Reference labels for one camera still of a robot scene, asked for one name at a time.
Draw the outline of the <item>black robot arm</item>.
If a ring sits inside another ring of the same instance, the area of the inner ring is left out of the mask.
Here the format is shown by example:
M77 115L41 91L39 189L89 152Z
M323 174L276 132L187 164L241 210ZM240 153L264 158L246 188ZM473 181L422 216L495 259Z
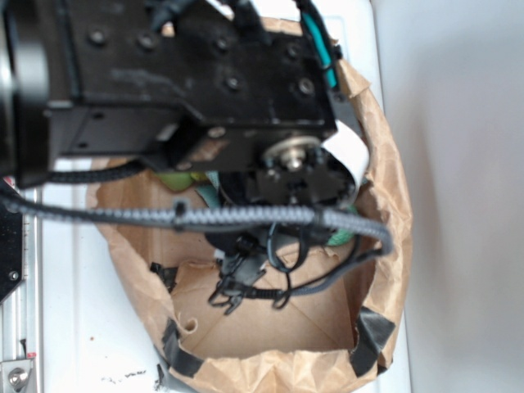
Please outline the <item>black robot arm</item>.
M368 167L317 8L272 31L250 1L4 1L1 173L124 157L217 172L233 203L353 201Z

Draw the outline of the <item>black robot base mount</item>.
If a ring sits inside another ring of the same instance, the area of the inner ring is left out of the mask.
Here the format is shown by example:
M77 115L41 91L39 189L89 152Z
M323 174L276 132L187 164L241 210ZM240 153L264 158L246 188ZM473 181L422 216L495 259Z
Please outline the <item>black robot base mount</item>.
M24 218L1 202L1 304L23 280Z

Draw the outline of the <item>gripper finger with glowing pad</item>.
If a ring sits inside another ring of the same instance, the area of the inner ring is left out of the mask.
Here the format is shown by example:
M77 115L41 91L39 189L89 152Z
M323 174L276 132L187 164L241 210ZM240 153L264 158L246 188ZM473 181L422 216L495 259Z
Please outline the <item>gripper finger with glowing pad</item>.
M368 147L347 124L336 122L337 131L322 143L322 148L349 172L355 187L360 188L368 168Z

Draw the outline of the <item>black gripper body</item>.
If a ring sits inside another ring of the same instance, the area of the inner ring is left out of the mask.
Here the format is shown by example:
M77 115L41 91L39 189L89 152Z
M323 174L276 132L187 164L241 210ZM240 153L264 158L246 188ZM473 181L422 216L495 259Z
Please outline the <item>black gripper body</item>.
M56 1L65 105L55 156L133 157L157 172L219 173L232 204L339 205L355 198L322 143L355 124L339 57L310 1L297 33L252 2L226 17L206 1Z

